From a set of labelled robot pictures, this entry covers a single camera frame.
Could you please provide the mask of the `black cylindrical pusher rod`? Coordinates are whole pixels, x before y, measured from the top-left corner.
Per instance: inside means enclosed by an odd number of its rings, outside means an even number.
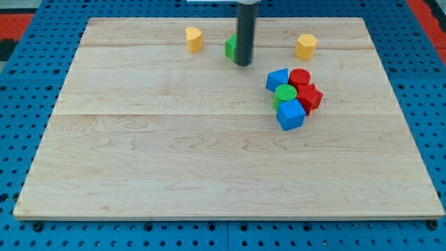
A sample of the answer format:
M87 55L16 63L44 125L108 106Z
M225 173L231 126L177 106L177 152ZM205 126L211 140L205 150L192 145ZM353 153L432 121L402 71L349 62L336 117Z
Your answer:
M236 64L248 66L252 62L258 2L239 2L237 13Z

